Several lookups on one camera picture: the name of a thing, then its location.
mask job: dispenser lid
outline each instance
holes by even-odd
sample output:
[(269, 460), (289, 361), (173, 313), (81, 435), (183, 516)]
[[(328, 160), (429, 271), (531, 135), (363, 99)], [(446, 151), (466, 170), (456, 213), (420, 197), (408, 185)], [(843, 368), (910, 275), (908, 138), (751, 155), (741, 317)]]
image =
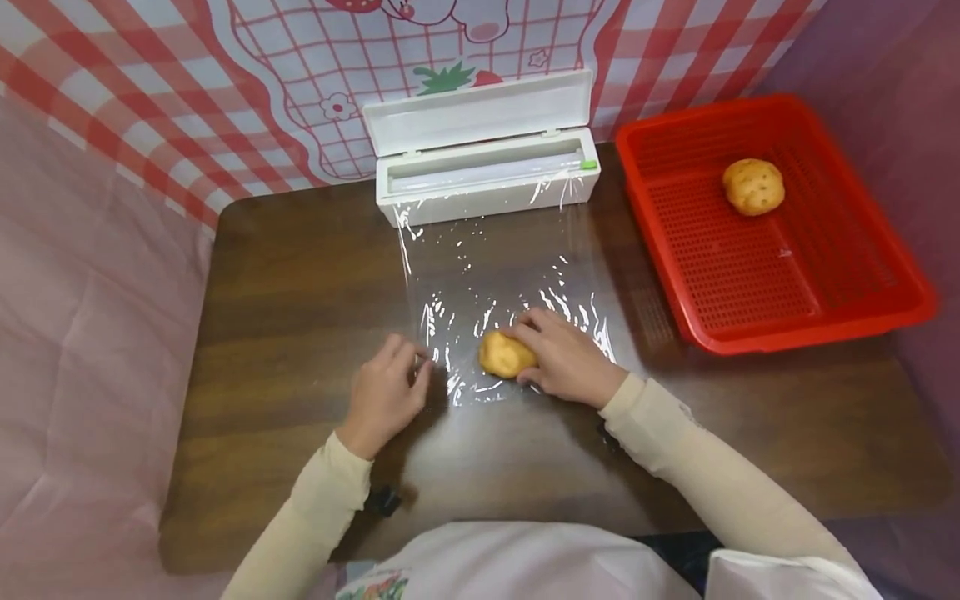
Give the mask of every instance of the dispenser lid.
[(590, 118), (593, 72), (528, 77), (366, 105), (377, 156), (583, 127)]

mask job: hand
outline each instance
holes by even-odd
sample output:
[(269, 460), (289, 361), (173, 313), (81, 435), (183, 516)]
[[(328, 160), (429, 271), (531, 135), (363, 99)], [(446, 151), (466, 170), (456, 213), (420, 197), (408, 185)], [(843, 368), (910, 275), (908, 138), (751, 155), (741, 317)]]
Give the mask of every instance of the hand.
[[(424, 361), (411, 386), (408, 376), (418, 356)], [(391, 333), (374, 358), (360, 367), (353, 377), (347, 420), (337, 429), (337, 438), (347, 450), (373, 460), (423, 410), (433, 369), (426, 357), (426, 348)]]
[(620, 389), (627, 371), (612, 363), (590, 337), (552, 310), (533, 308), (503, 330), (537, 355), (538, 367), (516, 377), (536, 383), (564, 400), (603, 409)]

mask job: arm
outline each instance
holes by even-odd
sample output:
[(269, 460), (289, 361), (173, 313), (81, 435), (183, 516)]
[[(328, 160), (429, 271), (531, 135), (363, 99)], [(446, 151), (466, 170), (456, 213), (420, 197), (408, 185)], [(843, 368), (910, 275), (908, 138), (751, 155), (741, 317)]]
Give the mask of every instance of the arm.
[(297, 478), (290, 498), (240, 564), (224, 591), (228, 600), (302, 598), (353, 514), (370, 492), (373, 457), (423, 409), (432, 363), (413, 385), (408, 373), (426, 350), (392, 334), (353, 380), (347, 420)]
[(330, 434), (253, 545), (223, 597), (301, 598), (370, 492), (370, 468)]
[(859, 566), (820, 521), (753, 463), (699, 426), (662, 386), (628, 375), (600, 411), (628, 454), (673, 484), (727, 547)]
[(533, 309), (505, 333), (540, 362), (517, 377), (520, 383), (599, 410), (627, 453), (673, 484), (724, 545), (766, 556), (819, 557), (859, 572), (850, 553), (790, 494), (700, 427), (659, 383), (610, 362), (562, 317)]

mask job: person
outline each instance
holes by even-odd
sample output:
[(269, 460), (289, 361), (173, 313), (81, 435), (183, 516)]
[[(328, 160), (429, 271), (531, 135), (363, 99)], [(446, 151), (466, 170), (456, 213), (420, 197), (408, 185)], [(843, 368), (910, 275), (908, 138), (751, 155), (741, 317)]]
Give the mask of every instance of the person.
[[(607, 359), (555, 312), (504, 330), (538, 358), (520, 384), (599, 411), (607, 430), (675, 486), (725, 549), (709, 558), (708, 599), (879, 598), (851, 554), (653, 379)], [(408, 374), (422, 357), (413, 383)], [(420, 412), (432, 363), (399, 335), (356, 374), (346, 420), (310, 459), (289, 499), (241, 563), (228, 599), (300, 598), (363, 507), (381, 448)], [(653, 550), (572, 523), (458, 522), (421, 534), (337, 594), (389, 598), (698, 598)]]

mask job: person's left hand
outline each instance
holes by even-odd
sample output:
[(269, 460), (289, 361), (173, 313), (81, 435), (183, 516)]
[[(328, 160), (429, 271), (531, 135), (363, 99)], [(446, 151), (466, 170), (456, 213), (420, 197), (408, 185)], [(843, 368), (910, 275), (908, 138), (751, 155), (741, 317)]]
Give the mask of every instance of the person's left hand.
[[(410, 385), (408, 374), (417, 357), (423, 360)], [(391, 333), (383, 348), (353, 377), (347, 420), (337, 438), (347, 450), (371, 461), (390, 439), (410, 424), (426, 404), (433, 363), (426, 348)]]

